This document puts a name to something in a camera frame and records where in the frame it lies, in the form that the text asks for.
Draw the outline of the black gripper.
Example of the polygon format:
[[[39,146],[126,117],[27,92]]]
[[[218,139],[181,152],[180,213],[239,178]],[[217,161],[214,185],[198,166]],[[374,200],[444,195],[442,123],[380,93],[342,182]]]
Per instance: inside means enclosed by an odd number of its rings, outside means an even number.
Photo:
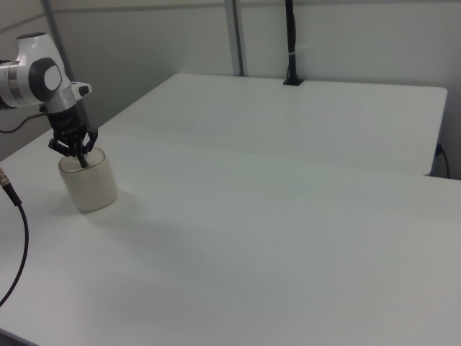
[[[78,106],[74,105],[61,112],[45,112],[53,137],[49,148],[65,157],[77,158],[82,168],[88,167],[89,154],[98,138],[98,130],[89,128],[82,120]]]

